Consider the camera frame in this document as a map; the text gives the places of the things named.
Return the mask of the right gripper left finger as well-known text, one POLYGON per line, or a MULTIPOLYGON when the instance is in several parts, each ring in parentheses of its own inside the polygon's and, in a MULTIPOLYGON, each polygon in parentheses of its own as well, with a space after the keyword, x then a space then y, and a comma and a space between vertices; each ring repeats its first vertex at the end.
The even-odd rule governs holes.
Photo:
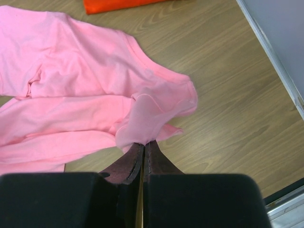
POLYGON ((99 172, 99 174, 112 184, 121 184, 125 181, 133 180, 133 173, 136 177, 141 169, 143 152, 144 146, 134 143, 126 154, 99 172))

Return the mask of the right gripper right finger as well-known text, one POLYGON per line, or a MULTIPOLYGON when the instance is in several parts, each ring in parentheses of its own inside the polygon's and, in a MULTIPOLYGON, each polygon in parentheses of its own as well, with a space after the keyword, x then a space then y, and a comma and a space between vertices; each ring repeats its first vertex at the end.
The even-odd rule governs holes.
POLYGON ((171 181, 184 175, 160 150, 156 141, 145 145, 144 182, 171 181))

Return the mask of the light pink t shirt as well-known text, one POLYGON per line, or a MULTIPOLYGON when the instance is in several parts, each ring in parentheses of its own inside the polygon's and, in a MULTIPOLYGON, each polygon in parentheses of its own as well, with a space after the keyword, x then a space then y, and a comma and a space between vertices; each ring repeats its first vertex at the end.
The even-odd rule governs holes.
POLYGON ((61 12, 0 8, 0 172, 60 172, 101 149, 180 134, 193 113, 187 75, 149 59, 136 39, 61 12))

